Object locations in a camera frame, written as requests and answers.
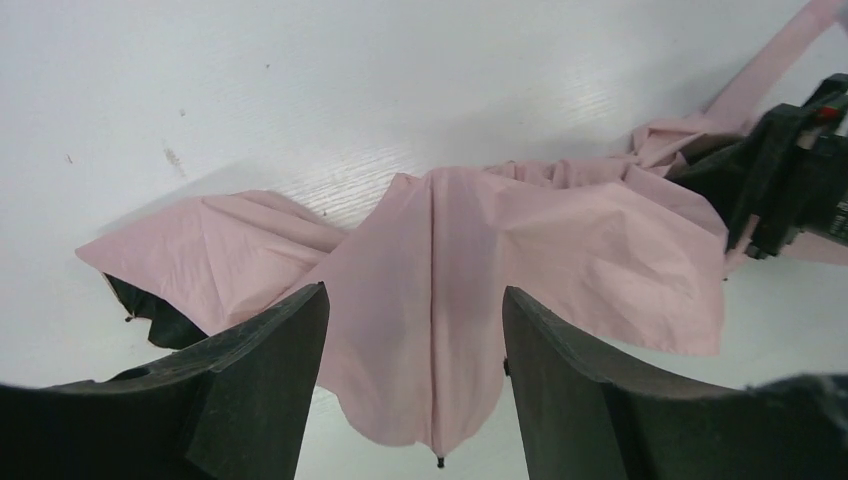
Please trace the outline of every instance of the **pink garment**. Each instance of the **pink garment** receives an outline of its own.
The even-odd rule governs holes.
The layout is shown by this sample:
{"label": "pink garment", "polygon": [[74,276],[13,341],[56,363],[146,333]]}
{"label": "pink garment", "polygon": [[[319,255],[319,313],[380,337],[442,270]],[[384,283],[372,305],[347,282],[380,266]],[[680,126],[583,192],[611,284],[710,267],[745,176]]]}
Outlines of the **pink garment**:
{"label": "pink garment", "polygon": [[[445,456],[500,397],[507,285],[594,335],[718,353],[722,280],[737,257],[725,258],[726,229],[709,203],[662,177],[695,140],[744,134],[757,102],[842,4],[811,1],[707,112],[638,129],[629,155],[397,175],[349,233],[271,192],[187,199],[77,254],[209,335],[325,282],[318,383],[366,437]],[[806,237],[792,254],[848,259],[828,242],[815,257],[805,244],[816,238]]]}

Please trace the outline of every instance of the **black object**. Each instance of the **black object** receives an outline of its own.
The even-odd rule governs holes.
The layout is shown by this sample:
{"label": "black object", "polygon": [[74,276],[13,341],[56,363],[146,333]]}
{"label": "black object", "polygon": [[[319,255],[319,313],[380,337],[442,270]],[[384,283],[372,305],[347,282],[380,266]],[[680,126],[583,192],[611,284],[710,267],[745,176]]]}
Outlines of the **black object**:
{"label": "black object", "polygon": [[310,285],[105,383],[0,386],[0,476],[292,479],[328,315]]}
{"label": "black object", "polygon": [[118,301],[130,314],[126,321],[136,317],[151,320],[147,339],[153,345],[181,350],[208,337],[188,317],[165,300],[111,275],[104,276]]}
{"label": "black object", "polygon": [[710,201],[728,227],[728,250],[752,215],[760,220],[747,253],[757,259],[778,255],[802,231],[848,245],[848,140],[837,133],[846,92],[848,75],[833,75],[804,105],[766,113],[743,140],[684,152],[690,166],[669,179]]}
{"label": "black object", "polygon": [[653,367],[523,291],[504,331],[531,480],[845,480],[848,377],[735,391]]}

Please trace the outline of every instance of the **pink fabric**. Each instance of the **pink fabric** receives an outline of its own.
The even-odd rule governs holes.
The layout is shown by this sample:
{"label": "pink fabric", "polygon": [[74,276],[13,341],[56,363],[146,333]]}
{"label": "pink fabric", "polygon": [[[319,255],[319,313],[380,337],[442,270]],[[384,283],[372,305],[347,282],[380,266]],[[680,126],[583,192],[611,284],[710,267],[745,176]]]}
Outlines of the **pink fabric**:
{"label": "pink fabric", "polygon": [[[271,192],[188,199],[77,254],[209,335],[324,281],[319,384],[368,438],[444,456],[500,396],[507,285],[595,335],[718,352],[722,279],[739,256],[725,257],[709,203],[662,177],[704,135],[744,133],[759,98],[841,4],[810,2],[705,114],[636,130],[628,155],[398,175],[349,233]],[[793,253],[809,255],[799,242]],[[848,258],[830,245],[819,260]]]}

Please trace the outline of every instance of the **black underside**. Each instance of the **black underside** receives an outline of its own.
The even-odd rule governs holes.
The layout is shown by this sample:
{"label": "black underside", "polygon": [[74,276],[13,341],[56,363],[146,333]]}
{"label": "black underside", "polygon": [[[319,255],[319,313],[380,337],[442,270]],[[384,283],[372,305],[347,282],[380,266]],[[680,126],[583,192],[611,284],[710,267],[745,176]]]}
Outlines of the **black underside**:
{"label": "black underside", "polygon": [[180,350],[207,338],[197,325],[170,303],[115,277],[105,276],[118,301],[130,314],[127,321],[138,317],[152,322],[147,339],[153,345]]}

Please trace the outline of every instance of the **folded umbrella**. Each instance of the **folded umbrella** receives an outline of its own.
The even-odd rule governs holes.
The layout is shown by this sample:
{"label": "folded umbrella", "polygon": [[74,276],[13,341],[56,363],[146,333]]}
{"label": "folded umbrella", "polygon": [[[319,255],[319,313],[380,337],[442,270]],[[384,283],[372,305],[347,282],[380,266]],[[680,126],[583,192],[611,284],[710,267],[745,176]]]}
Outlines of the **folded umbrella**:
{"label": "folded umbrella", "polygon": [[[366,437],[443,458],[500,397],[508,285],[593,335],[718,353],[722,280],[738,256],[725,253],[709,202],[663,177],[705,139],[744,135],[758,100],[843,3],[810,2],[710,109],[638,129],[628,155],[400,174],[348,233],[271,192],[187,199],[77,254],[132,298],[170,307],[154,325],[179,317],[206,335],[323,281],[318,384]],[[803,237],[794,253],[810,258]]]}

